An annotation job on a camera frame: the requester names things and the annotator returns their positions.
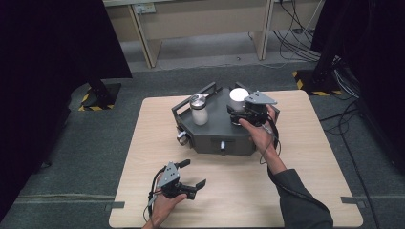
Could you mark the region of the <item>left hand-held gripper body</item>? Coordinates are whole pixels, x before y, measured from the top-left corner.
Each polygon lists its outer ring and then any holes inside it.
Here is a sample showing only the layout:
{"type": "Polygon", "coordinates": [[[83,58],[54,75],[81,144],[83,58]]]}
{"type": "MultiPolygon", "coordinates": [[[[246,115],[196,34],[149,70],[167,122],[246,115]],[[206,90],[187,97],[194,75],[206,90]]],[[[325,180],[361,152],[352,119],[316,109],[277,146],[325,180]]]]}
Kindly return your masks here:
{"type": "Polygon", "coordinates": [[[184,185],[180,182],[179,169],[175,162],[170,161],[163,169],[163,174],[158,182],[158,190],[167,198],[174,198],[180,194],[187,194],[187,199],[194,199],[196,196],[195,187],[184,185]]]}

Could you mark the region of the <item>person's left hand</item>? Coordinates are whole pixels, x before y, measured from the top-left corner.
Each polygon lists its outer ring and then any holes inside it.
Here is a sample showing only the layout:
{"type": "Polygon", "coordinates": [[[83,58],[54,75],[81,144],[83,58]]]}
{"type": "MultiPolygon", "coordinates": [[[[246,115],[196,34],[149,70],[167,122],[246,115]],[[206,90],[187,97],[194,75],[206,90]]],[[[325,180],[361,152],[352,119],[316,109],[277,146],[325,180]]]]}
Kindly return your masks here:
{"type": "Polygon", "coordinates": [[[174,198],[167,198],[164,194],[157,194],[154,202],[152,217],[149,220],[160,222],[160,225],[169,217],[176,205],[187,198],[187,194],[180,194],[174,198]]]}

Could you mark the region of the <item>silver lid seasoning jar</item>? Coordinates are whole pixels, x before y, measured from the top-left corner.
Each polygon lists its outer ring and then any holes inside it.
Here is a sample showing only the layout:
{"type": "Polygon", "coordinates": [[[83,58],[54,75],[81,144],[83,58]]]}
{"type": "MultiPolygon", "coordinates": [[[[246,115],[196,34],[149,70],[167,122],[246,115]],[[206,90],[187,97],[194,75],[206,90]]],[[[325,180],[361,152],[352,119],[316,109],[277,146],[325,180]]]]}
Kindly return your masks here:
{"type": "Polygon", "coordinates": [[[196,125],[202,126],[208,121],[206,98],[202,94],[193,94],[189,99],[192,118],[196,125]]]}

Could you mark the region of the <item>person's right hand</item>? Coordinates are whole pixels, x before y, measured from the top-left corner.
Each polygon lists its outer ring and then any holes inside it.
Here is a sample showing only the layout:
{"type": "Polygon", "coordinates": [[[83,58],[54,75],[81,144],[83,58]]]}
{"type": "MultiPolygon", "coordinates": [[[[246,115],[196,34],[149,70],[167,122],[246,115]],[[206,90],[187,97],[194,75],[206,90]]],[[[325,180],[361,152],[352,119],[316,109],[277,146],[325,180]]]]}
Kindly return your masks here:
{"type": "Polygon", "coordinates": [[[267,105],[267,121],[260,127],[256,127],[247,120],[240,118],[239,123],[249,131],[251,139],[256,145],[257,150],[261,153],[264,160],[269,163],[278,155],[274,147],[274,131],[269,121],[275,116],[275,111],[270,105],[267,105]]]}

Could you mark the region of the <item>grey tape piece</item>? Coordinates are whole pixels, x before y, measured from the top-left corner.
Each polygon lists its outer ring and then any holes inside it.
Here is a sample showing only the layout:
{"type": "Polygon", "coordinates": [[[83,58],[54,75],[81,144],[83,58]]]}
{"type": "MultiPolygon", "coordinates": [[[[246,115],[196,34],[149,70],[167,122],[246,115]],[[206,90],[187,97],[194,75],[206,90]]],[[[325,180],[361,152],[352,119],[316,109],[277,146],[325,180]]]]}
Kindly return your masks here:
{"type": "Polygon", "coordinates": [[[341,197],[340,199],[341,199],[341,202],[344,204],[353,204],[353,205],[356,205],[358,208],[367,207],[367,204],[364,201],[359,200],[355,197],[341,197]]]}
{"type": "Polygon", "coordinates": [[[105,211],[111,211],[112,209],[121,209],[124,208],[125,206],[125,201],[115,201],[112,203],[109,203],[105,206],[105,211]]]}

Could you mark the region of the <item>black curtain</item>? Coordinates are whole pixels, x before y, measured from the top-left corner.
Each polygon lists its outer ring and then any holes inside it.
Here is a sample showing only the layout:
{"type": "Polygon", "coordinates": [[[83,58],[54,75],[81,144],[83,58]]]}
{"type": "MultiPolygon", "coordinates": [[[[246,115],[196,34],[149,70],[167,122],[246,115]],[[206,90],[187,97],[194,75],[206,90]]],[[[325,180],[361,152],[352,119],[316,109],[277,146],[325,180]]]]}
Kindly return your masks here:
{"type": "Polygon", "coordinates": [[[325,0],[312,48],[349,65],[361,112],[405,175],[405,0],[325,0]]]}
{"type": "Polygon", "coordinates": [[[0,0],[0,221],[50,154],[72,92],[131,75],[102,0],[0,0]]]}

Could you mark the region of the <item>black stand with striped base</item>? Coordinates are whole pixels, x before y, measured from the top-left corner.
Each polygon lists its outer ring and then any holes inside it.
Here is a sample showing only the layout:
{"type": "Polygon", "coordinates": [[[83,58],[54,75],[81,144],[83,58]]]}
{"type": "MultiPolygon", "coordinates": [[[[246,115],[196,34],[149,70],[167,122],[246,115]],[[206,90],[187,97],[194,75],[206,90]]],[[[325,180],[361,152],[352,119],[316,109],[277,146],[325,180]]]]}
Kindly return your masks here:
{"type": "Polygon", "coordinates": [[[316,32],[321,26],[329,28],[321,57],[313,70],[298,70],[293,73],[297,87],[307,94],[340,94],[339,84],[333,77],[332,63],[336,56],[343,34],[345,0],[326,0],[317,23],[316,32]]]}
{"type": "Polygon", "coordinates": [[[89,85],[90,88],[81,101],[80,111],[103,111],[115,107],[120,83],[104,84],[96,77],[89,79],[89,85]]]}

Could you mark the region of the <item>white lid seasoning jar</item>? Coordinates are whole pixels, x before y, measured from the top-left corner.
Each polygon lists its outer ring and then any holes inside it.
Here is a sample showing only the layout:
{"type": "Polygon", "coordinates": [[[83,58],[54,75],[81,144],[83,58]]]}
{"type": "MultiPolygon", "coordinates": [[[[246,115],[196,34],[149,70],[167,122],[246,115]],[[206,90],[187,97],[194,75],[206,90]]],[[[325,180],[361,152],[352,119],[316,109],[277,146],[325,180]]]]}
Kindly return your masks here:
{"type": "MultiPolygon", "coordinates": [[[[232,89],[229,93],[229,105],[234,109],[245,109],[245,98],[247,96],[249,96],[249,93],[244,88],[232,89]]],[[[239,126],[239,121],[234,115],[231,115],[231,123],[239,126]]]]}

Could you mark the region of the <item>beige wooden desk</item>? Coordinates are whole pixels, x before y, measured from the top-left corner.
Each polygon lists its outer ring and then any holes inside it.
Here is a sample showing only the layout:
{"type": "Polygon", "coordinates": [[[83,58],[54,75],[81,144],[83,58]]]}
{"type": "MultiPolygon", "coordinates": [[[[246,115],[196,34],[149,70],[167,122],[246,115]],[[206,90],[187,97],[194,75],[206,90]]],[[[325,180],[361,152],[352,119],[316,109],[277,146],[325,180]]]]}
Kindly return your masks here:
{"type": "Polygon", "coordinates": [[[306,27],[317,24],[325,0],[102,0],[121,43],[140,43],[146,66],[155,69],[163,60],[162,51],[171,40],[188,50],[192,38],[248,36],[253,58],[267,59],[270,33],[298,24],[297,12],[306,27]],[[137,14],[134,4],[154,3],[156,13],[137,14]]]}

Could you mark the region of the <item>dark grey metal tray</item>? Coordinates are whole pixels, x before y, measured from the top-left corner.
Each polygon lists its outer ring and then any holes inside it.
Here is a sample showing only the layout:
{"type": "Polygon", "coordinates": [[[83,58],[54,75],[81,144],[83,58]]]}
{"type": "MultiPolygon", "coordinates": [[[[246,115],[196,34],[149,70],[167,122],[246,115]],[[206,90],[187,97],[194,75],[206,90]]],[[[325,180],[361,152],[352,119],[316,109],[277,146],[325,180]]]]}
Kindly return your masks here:
{"type": "MultiPolygon", "coordinates": [[[[229,93],[232,89],[244,88],[249,95],[254,92],[237,82],[233,88],[218,87],[214,82],[197,91],[206,98],[208,121],[202,125],[196,125],[192,118],[192,112],[187,97],[184,101],[172,108],[172,113],[177,123],[177,140],[181,145],[188,144],[199,154],[213,154],[221,156],[250,156],[255,150],[255,144],[249,140],[247,129],[231,123],[231,114],[227,112],[229,105],[229,93]]],[[[238,121],[245,119],[244,114],[234,115],[238,121]]],[[[278,134],[275,127],[275,119],[269,121],[274,135],[278,134]]]]}

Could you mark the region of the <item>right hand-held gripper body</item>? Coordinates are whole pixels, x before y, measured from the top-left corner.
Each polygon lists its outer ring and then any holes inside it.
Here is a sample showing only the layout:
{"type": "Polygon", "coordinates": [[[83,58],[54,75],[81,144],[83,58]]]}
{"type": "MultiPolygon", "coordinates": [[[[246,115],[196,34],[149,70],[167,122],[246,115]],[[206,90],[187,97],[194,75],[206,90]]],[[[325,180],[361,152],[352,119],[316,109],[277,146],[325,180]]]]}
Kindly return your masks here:
{"type": "Polygon", "coordinates": [[[254,92],[245,98],[245,119],[254,126],[261,126],[267,121],[267,105],[276,105],[277,101],[263,94],[254,92]]]}

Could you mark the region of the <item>white wall socket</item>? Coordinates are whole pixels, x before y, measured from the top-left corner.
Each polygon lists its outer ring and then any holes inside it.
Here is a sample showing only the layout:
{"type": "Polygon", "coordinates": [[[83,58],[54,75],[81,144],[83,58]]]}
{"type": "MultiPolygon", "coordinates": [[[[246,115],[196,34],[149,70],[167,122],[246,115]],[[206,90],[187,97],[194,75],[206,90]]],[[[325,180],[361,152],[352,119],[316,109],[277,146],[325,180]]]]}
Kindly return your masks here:
{"type": "Polygon", "coordinates": [[[154,3],[138,3],[133,5],[133,9],[137,14],[156,13],[154,3]]]}

